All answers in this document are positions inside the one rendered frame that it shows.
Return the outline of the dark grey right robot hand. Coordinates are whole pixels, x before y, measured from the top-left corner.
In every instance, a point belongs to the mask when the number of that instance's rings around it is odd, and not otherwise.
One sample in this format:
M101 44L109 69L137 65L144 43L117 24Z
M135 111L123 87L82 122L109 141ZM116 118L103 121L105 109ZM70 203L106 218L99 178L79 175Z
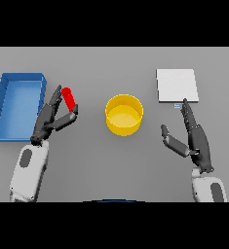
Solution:
M201 172L213 172L209 141L203 128L197 124L194 113L186 98L183 99L181 114L188 135L188 144L185 145L170 135L168 128L162 124L161 131L164 145L183 158L190 157L192 162L200 168Z

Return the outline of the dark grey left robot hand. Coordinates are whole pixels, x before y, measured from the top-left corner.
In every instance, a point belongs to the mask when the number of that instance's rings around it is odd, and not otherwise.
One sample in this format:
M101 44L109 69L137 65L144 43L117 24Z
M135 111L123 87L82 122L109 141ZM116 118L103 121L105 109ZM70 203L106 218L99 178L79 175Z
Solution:
M62 86L56 88L50 102L43 106L37 117L33 134L30 137L33 146L41 146L42 142L50 137L53 130L60 131L77 120L78 104L76 102L72 111L68 110L66 115L59 119L56 118L58 107L61 101L64 101L61 89Z

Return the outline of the red beaker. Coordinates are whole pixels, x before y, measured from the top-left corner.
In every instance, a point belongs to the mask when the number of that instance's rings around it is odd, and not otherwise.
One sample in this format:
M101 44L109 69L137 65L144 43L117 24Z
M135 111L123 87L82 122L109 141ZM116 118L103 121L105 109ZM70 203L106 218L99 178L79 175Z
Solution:
M75 100L71 93L71 88L62 88L61 95L69 111L72 111L75 106Z

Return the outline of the pale square measuring scale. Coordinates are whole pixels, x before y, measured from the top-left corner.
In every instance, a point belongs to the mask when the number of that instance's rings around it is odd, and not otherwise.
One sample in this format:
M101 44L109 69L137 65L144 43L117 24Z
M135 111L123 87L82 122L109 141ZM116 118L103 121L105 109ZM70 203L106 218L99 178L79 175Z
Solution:
M199 95L193 69L157 69L155 72L160 103L198 103Z

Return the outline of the yellow bowl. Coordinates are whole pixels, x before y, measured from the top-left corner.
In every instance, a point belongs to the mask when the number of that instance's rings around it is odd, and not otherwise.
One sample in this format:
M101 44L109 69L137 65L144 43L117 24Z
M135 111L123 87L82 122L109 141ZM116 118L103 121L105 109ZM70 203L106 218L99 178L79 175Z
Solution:
M143 118L143 106L138 98L120 93L105 106L106 125L118 136L130 136L138 131Z

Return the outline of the blue tray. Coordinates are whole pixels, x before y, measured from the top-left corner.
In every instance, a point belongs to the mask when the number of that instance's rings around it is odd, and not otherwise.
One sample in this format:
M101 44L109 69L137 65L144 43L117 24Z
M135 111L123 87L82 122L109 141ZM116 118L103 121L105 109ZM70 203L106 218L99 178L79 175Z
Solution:
M43 73L2 73L0 78L0 142L29 142L44 105Z

